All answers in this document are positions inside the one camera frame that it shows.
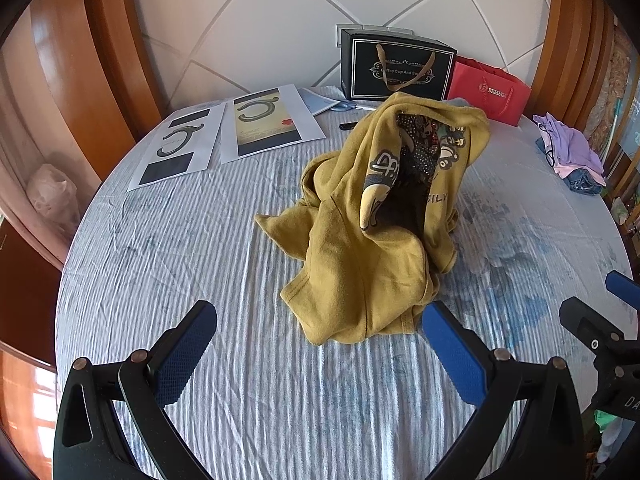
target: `mustard yellow garment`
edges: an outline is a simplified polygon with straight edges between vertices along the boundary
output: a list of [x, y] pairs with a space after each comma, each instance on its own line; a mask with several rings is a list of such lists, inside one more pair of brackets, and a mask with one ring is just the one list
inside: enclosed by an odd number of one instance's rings
[[[397, 124], [399, 113], [443, 123], [431, 188], [415, 212], [417, 235], [376, 218], [398, 176], [403, 143], [411, 143]], [[304, 260], [280, 295], [310, 342], [414, 332], [438, 291], [436, 274], [455, 263], [453, 205], [466, 168], [488, 141], [482, 110], [397, 92], [357, 124], [339, 152], [309, 162], [295, 206], [279, 216], [255, 216], [288, 256]]]

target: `black gift box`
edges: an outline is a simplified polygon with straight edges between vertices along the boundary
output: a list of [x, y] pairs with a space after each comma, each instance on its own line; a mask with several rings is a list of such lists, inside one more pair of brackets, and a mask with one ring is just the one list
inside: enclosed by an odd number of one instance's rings
[[400, 91], [438, 101], [443, 100], [449, 91], [456, 50], [444, 43], [399, 32], [350, 28], [341, 31], [340, 41], [340, 78], [347, 99], [384, 101], [393, 93], [383, 79], [378, 44], [386, 58], [389, 86], [409, 81], [420, 73], [425, 63], [432, 62], [426, 74]]

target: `round table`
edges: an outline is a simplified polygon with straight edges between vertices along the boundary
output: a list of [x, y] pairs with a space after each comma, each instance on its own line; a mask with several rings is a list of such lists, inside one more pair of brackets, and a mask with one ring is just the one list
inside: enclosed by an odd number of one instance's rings
[[[339, 149], [348, 132], [338, 124], [365, 113], [325, 112], [317, 118], [326, 139], [224, 165], [218, 140], [209, 170], [126, 192], [142, 140], [98, 190], [63, 270], [62, 385], [76, 357], [100, 364], [150, 348], [204, 299], [216, 306], [218, 332], [166, 412], [213, 478], [427, 476], [473, 408], [420, 334], [308, 343], [278, 295], [301, 263], [253, 221], [292, 205], [305, 164]], [[530, 362], [565, 357], [584, 408], [595, 390], [592, 356], [560, 326], [558, 308], [578, 296], [635, 337], [635, 311], [604, 288], [607, 272], [630, 276], [630, 268], [602, 200], [570, 192], [535, 138], [528, 120], [492, 123], [457, 198], [459, 257], [439, 299], [489, 348]], [[141, 468], [156, 474], [127, 410], [116, 408]], [[487, 468], [499, 463], [519, 413]]]

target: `purple shirt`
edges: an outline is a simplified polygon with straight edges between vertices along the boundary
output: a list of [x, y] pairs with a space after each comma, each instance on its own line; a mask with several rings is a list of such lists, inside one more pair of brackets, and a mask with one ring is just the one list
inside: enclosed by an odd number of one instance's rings
[[597, 174], [604, 173], [600, 159], [589, 147], [587, 139], [580, 130], [568, 127], [551, 114], [547, 114], [546, 117], [534, 115], [533, 120], [546, 128], [558, 164], [585, 166]]

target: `stack of clothes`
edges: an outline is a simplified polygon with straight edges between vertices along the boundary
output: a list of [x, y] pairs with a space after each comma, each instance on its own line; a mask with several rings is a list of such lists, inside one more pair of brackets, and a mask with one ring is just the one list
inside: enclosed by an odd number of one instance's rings
[[606, 186], [602, 176], [604, 168], [582, 132], [568, 127], [551, 114], [534, 115], [533, 120], [541, 136], [536, 145], [569, 189], [585, 195], [600, 194]]
[[339, 152], [308, 163], [295, 206], [256, 215], [288, 256], [304, 261], [280, 296], [309, 341], [415, 331], [438, 274], [456, 261], [454, 202], [488, 141], [482, 110], [397, 92]]

